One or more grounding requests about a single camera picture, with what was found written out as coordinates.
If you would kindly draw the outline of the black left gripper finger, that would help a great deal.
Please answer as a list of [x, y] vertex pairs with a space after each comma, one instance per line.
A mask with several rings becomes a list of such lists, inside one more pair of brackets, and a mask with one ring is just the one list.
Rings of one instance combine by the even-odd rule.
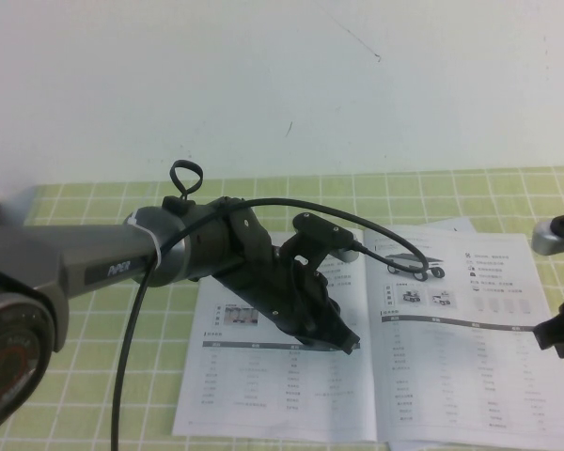
[[345, 331], [325, 337], [323, 334], [306, 335], [305, 345], [318, 351], [342, 351], [347, 355], [353, 352], [353, 333]]
[[335, 346], [358, 346], [360, 337], [344, 322], [339, 304], [332, 300], [331, 342]]

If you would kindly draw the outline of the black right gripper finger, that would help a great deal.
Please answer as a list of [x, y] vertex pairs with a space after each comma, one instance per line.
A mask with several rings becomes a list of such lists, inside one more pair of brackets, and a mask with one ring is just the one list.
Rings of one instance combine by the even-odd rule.
[[533, 329], [541, 350], [564, 345], [564, 318], [554, 317], [538, 324]]

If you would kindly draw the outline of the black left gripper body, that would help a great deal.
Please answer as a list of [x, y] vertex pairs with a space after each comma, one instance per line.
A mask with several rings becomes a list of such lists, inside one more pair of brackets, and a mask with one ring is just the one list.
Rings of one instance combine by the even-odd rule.
[[217, 273], [215, 280], [303, 344], [306, 335], [331, 335], [333, 299], [324, 277], [282, 257], [278, 246], [267, 260], [246, 258]]

